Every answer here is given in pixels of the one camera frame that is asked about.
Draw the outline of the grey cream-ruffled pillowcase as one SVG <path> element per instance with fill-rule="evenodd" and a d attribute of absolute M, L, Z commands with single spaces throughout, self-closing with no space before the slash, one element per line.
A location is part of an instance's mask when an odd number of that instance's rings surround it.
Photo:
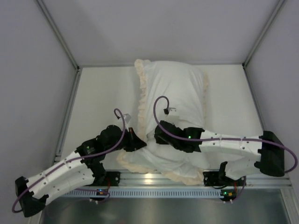
<path fill-rule="evenodd" d="M 200 185 L 203 171 L 210 167 L 204 153 L 186 153 L 170 145 L 157 144 L 154 130 L 155 118 L 164 120 L 163 112 L 169 99 L 170 107 L 177 109 L 181 129 L 205 127 L 207 75 L 186 63 L 137 59 L 135 69 L 140 78 L 141 99 L 138 106 L 137 135 L 146 142 L 146 147 L 135 152 L 121 150 L 117 162 L 135 173 L 160 172 L 164 177 L 185 185 Z"/>

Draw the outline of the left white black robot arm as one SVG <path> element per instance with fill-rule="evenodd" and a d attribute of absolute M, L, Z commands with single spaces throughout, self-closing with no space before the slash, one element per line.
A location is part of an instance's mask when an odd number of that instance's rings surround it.
<path fill-rule="evenodd" d="M 21 176 L 16 179 L 15 191 L 20 211 L 24 217 L 31 217 L 74 189 L 101 185 L 107 175 L 102 163 L 106 154 L 121 149 L 134 152 L 146 145 L 131 127 L 120 129 L 115 125 L 108 126 L 100 135 L 83 142 L 49 169 L 30 178 Z"/>

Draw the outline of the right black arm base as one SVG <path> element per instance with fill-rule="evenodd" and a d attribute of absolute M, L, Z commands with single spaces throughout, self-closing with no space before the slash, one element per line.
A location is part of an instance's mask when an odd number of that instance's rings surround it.
<path fill-rule="evenodd" d="M 225 184 L 219 180 L 218 171 L 206 171 L 203 172 L 203 175 L 205 187 L 220 189 L 225 186 Z"/>

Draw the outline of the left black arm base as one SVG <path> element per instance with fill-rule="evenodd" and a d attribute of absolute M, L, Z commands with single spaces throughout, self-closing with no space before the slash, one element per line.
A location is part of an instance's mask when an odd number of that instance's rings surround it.
<path fill-rule="evenodd" d="M 102 182 L 102 186 L 117 187 L 119 186 L 121 178 L 121 173 L 118 171 L 108 171 L 106 172 L 105 178 Z"/>

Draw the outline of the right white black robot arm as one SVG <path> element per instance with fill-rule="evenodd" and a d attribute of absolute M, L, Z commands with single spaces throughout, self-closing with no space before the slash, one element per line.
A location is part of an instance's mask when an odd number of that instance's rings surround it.
<path fill-rule="evenodd" d="M 185 153 L 214 152 L 240 156 L 238 160 L 220 164 L 219 179 L 238 180 L 259 173 L 272 177 L 285 175 L 283 144 L 271 131 L 241 138 L 196 127 L 180 129 L 162 120 L 155 128 L 154 137 L 157 144 L 168 144 Z"/>

